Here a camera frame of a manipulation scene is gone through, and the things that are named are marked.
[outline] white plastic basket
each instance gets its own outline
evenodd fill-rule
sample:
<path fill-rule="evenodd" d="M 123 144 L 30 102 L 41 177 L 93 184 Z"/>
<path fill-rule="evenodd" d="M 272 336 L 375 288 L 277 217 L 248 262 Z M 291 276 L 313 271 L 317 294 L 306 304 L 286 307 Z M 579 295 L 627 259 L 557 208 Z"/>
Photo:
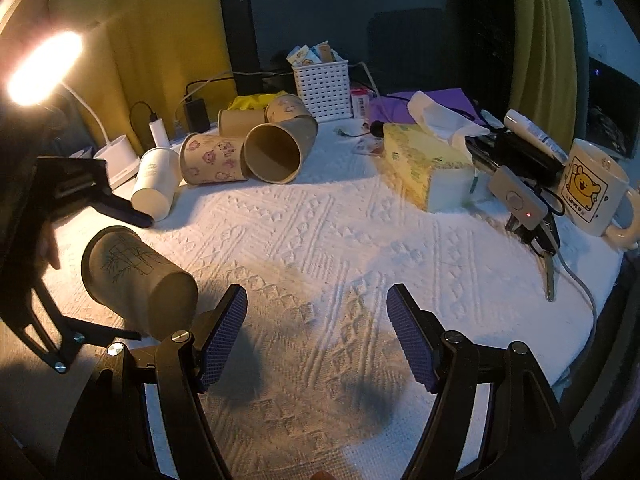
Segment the white plastic basket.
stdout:
<path fill-rule="evenodd" d="M 347 61 L 294 67 L 298 95 L 316 121 L 353 117 Z"/>

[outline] blue gripper pad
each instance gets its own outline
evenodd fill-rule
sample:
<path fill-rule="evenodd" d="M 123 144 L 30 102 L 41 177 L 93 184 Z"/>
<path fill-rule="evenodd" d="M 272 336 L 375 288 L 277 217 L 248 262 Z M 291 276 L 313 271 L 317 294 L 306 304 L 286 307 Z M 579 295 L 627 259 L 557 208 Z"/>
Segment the blue gripper pad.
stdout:
<path fill-rule="evenodd" d="M 398 286 L 394 285 L 386 294 L 386 312 L 415 380 L 424 384 L 427 390 L 433 390 L 438 378 L 433 371 L 431 349 L 416 319 L 420 312 L 418 306 L 411 308 L 400 294 Z"/>
<path fill-rule="evenodd" d="M 214 329 L 213 337 L 203 348 L 204 357 L 198 378 L 204 390 L 219 380 L 222 375 L 226 359 L 231 353 L 231 348 L 246 317 L 246 308 L 246 290 L 239 286 L 238 292 Z"/>

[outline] white lamp base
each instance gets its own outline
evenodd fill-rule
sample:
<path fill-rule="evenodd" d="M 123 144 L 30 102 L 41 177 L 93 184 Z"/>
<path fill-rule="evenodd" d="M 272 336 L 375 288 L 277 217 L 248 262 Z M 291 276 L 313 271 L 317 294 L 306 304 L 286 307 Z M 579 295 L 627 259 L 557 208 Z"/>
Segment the white lamp base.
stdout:
<path fill-rule="evenodd" d="M 107 161 L 107 177 L 111 189 L 124 184 L 138 172 L 140 158 L 133 151 L 127 136 L 119 136 L 98 150 L 94 158 Z"/>

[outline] human hand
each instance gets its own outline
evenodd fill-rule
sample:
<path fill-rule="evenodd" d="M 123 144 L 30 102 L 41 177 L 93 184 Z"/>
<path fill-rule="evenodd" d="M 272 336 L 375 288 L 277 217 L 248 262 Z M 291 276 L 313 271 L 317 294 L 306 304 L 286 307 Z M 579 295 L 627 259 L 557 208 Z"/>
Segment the human hand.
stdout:
<path fill-rule="evenodd" d="M 47 220 L 40 230 L 40 238 L 38 238 L 38 244 L 36 245 L 36 267 L 41 275 L 48 265 L 51 265 L 56 270 L 60 269 L 56 233 L 51 222 Z"/>

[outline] lamp light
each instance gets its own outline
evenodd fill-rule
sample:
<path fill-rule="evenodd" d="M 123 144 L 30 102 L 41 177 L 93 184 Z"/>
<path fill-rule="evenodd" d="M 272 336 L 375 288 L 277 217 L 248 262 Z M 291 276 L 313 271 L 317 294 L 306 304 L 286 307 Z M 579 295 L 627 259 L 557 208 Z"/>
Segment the lamp light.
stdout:
<path fill-rule="evenodd" d="M 41 103 L 67 74 L 82 52 L 79 34 L 59 32 L 38 46 L 9 80 L 8 92 L 19 105 Z"/>
<path fill-rule="evenodd" d="M 59 32 L 40 44 L 15 71 L 8 83 L 11 99 L 22 106 L 43 102 L 57 85 L 64 87 L 87 109 L 100 127 L 104 137 L 104 147 L 94 158 L 107 161 L 107 176 L 112 188 L 129 180 L 138 172 L 140 159 L 131 147 L 126 135 L 110 141 L 102 121 L 94 110 L 72 88 L 63 81 L 69 69 L 82 52 L 79 34 L 66 30 Z"/>

